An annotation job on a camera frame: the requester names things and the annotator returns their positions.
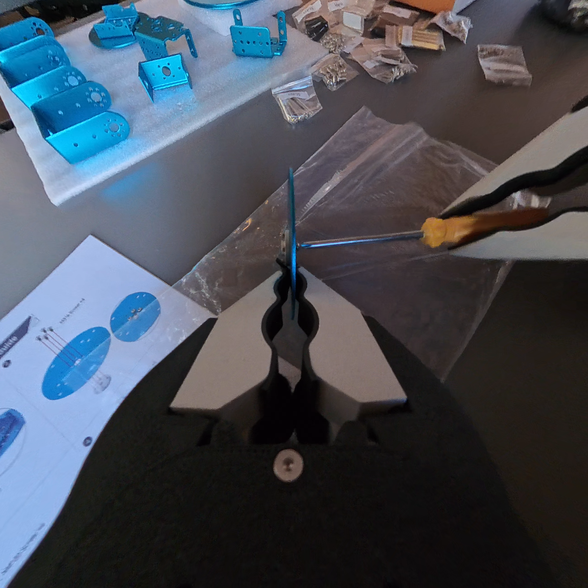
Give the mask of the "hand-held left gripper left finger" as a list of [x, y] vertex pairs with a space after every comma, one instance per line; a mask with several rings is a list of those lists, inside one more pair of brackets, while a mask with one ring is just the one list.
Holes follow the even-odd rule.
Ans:
[[231, 422], [252, 443], [291, 437], [292, 389], [273, 343], [289, 288], [288, 274], [278, 270], [217, 317], [171, 402], [173, 412]]

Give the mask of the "single clear hardware bag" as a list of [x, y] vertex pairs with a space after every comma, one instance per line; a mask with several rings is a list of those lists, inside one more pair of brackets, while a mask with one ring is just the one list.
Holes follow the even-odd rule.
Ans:
[[520, 46], [484, 44], [477, 46], [477, 57], [484, 78], [497, 85], [529, 87], [533, 76], [527, 69]]

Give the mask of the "clear plastic bag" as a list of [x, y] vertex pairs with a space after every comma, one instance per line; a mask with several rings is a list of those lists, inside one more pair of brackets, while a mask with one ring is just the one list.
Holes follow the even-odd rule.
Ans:
[[[300, 241], [418, 229], [495, 164], [415, 123], [361, 108], [295, 172]], [[288, 184], [174, 287], [218, 315], [274, 273]], [[438, 378], [460, 357], [511, 269], [419, 241], [303, 251], [298, 264], [375, 318]]]

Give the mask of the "pile of small screw bags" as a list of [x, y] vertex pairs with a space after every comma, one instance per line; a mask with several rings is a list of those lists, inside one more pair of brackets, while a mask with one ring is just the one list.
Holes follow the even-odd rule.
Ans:
[[368, 1], [367, 7], [375, 11], [368, 16], [376, 16], [376, 20], [368, 36], [363, 36], [351, 23], [346, 24], [345, 19], [357, 18], [363, 24], [364, 7], [358, 3], [348, 7], [348, 11], [342, 11], [342, 22], [325, 30], [320, 44], [327, 55], [312, 66], [310, 74], [272, 90], [284, 119], [290, 124], [309, 119], [322, 109], [314, 81], [336, 91], [358, 75], [345, 56], [370, 77], [387, 85], [417, 71], [417, 65], [406, 54], [407, 49], [441, 53], [446, 48], [445, 34], [466, 43], [473, 26], [470, 18], [455, 11], [437, 11], [426, 18], [419, 11], [383, 1]]

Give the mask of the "yellow-handled screwdriver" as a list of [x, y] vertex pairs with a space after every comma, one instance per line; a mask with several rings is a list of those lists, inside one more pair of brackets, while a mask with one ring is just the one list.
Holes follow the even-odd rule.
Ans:
[[427, 218], [416, 231], [386, 233], [375, 236], [361, 236], [343, 239], [315, 240], [303, 242], [297, 249], [321, 249], [327, 247], [366, 245], [394, 241], [420, 240], [426, 246], [436, 248], [442, 245], [462, 245], [475, 237], [499, 231], [517, 229], [546, 220], [545, 208], [512, 209], [501, 212], [482, 212], [467, 216], [441, 219]]

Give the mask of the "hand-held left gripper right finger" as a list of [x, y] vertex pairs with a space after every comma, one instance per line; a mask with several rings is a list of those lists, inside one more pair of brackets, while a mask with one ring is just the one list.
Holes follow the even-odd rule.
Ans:
[[347, 422], [403, 408], [408, 400], [360, 310], [298, 270], [298, 325], [306, 335], [294, 390], [299, 443], [329, 443]]

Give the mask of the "small blue U bracket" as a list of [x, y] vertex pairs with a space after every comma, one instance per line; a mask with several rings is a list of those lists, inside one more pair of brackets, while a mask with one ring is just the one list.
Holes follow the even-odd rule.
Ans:
[[157, 91], [183, 85], [193, 88], [181, 53], [139, 62], [138, 77], [151, 102]]

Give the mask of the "white assembly instruction sheet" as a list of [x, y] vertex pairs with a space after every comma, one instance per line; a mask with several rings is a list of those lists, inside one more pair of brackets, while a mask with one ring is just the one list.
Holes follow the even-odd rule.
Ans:
[[89, 236], [1, 320], [1, 587], [122, 401], [213, 317]]

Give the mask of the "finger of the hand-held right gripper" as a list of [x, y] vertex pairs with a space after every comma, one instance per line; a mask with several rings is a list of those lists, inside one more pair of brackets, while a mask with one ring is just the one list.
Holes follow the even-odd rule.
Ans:
[[462, 217], [532, 187], [551, 186], [587, 163], [587, 107], [574, 107], [464, 192], [441, 214]]
[[535, 223], [503, 228], [452, 246], [456, 257], [496, 261], [586, 261], [587, 204], [522, 208], [540, 212]]

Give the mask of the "blue angled bracket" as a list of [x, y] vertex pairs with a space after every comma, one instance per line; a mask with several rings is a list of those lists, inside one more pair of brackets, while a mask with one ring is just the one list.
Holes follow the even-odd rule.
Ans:
[[139, 20], [135, 4], [131, 2], [128, 6], [104, 5], [102, 11], [105, 18], [92, 26], [89, 41], [94, 46], [107, 50], [133, 45], [136, 42], [135, 27]]

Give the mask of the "dark crinkled plastic bag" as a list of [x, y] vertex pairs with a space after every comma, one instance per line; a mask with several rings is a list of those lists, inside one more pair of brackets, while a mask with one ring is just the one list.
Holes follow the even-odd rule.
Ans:
[[539, 1], [543, 15], [577, 33], [587, 33], [587, 1]]

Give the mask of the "white foam sheet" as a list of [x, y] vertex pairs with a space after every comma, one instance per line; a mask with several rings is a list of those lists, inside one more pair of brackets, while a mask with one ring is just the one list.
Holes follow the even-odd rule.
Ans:
[[91, 24], [78, 25], [57, 37], [73, 66], [88, 80], [104, 85], [111, 95], [112, 110], [128, 121], [128, 139], [113, 148], [69, 164], [42, 137], [30, 110], [1, 80], [4, 105], [55, 205], [97, 186], [262, 92], [308, 74], [326, 55], [319, 43], [287, 26], [288, 42], [282, 56], [237, 57], [231, 37], [199, 23], [185, 3], [140, 1], [136, 6], [140, 12], [178, 20], [190, 29], [198, 58], [190, 55], [184, 41], [178, 47], [192, 79], [192, 89], [182, 85], [158, 91], [152, 102], [138, 77], [138, 62], [143, 60], [143, 54], [136, 45], [113, 51], [94, 47], [88, 38]]

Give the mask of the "blue round metal disc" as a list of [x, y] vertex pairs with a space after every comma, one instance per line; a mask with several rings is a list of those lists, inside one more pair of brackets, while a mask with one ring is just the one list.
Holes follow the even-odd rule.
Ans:
[[288, 174], [288, 213], [287, 224], [282, 234], [281, 256], [276, 260], [282, 270], [284, 279], [288, 280], [290, 291], [290, 319], [296, 318], [298, 306], [298, 250], [299, 242], [296, 223], [295, 179], [293, 169]]

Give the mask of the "orange and white cardboard box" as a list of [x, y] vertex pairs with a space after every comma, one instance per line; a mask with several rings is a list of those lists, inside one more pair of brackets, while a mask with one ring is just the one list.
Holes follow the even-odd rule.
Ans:
[[475, 1], [473, 0], [465, 0], [465, 1], [425, 1], [425, 0], [402, 0], [396, 1], [403, 5], [409, 6], [411, 8], [415, 8], [421, 11], [427, 11], [431, 13], [440, 13], [444, 11], [450, 11], [453, 13], [460, 13], [468, 6], [473, 4]]

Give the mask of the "wide blue perforated bracket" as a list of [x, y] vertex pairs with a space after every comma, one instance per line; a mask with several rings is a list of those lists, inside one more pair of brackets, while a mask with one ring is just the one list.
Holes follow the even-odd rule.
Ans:
[[239, 9], [233, 10], [234, 24], [230, 27], [232, 50], [237, 56], [273, 58], [281, 56], [287, 46], [286, 15], [279, 11], [276, 15], [278, 37], [273, 38], [264, 26], [244, 26]]

